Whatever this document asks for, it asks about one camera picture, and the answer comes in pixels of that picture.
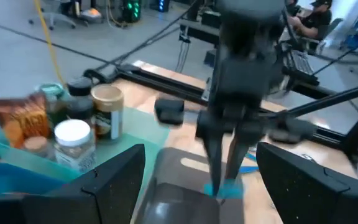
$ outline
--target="chair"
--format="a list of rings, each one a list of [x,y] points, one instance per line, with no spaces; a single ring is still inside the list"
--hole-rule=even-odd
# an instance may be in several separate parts
[[[56,21],[63,21],[71,25],[71,28],[75,28],[76,24],[69,17],[62,14],[62,4],[71,2],[70,0],[43,0],[45,5],[47,5],[49,11],[44,12],[45,9],[42,9],[42,15],[44,19],[49,20],[49,29],[53,30],[55,27]],[[38,15],[34,16],[33,19],[29,19],[29,24],[34,24],[34,19],[38,18]]]
[[[305,49],[309,54],[321,54],[321,52],[324,49],[324,46],[326,45],[326,37],[332,32],[334,31],[334,29],[343,21],[343,19],[341,18],[337,18],[335,20],[333,20],[333,22],[328,25],[328,29],[326,31],[326,33],[323,35],[322,40],[316,40],[316,39],[311,39],[308,37],[301,37],[299,36],[299,38],[301,39],[301,41],[303,42],[303,44],[305,45]],[[314,43],[317,45],[317,47],[315,49],[311,49],[310,44]]]

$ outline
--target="gray floor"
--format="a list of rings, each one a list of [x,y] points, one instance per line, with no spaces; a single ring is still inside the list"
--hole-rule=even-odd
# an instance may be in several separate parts
[[[126,30],[111,28],[106,23],[92,24],[89,27],[78,25],[76,29],[58,23],[55,30],[51,32],[51,37],[56,44],[109,60],[141,43],[181,12],[183,9],[179,6],[171,8],[168,14],[143,11],[141,22]],[[44,39],[44,33],[37,20],[33,26],[27,23],[35,13],[31,1],[0,0],[0,25]],[[211,44],[192,39],[183,73],[202,80],[210,77],[212,69],[203,65],[203,59],[205,52],[211,47]],[[129,61],[143,60],[174,70],[179,50],[178,35],[173,34],[134,54]],[[55,48],[55,51],[61,73],[66,80],[80,76],[84,69],[101,64],[66,50]],[[313,62],[313,66],[319,68],[324,63],[316,61]],[[320,74],[320,80],[322,86],[336,91],[358,86],[358,76],[349,73],[348,68],[343,65],[336,65],[328,72]],[[57,78],[45,43],[0,29],[0,97],[22,96],[32,91],[39,83],[54,81],[57,81]],[[289,108],[312,101],[297,93],[290,93],[285,98],[271,96],[269,100]],[[358,107],[358,99],[354,100],[354,103]],[[343,103],[318,111],[313,116],[325,119],[333,130],[346,133],[358,119],[358,112],[350,103]]]

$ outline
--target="teal plastic bin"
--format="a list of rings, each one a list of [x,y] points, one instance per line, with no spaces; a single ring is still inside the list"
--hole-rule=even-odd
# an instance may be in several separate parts
[[[156,122],[154,115],[132,108],[124,109],[123,135],[117,141],[102,142],[96,148],[97,165],[118,155],[135,144],[144,144],[146,165],[141,192],[148,182],[154,168],[157,153],[165,144],[169,130]],[[0,156],[4,162],[23,169],[31,170],[55,179],[69,182],[82,173],[56,162],[35,156],[23,150],[9,147],[7,139],[0,128]]]

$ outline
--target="white jar lid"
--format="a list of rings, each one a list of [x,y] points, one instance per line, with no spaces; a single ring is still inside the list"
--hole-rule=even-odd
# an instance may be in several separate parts
[[[91,139],[91,128],[85,121],[68,119],[56,126],[55,138],[61,146],[79,146]]]

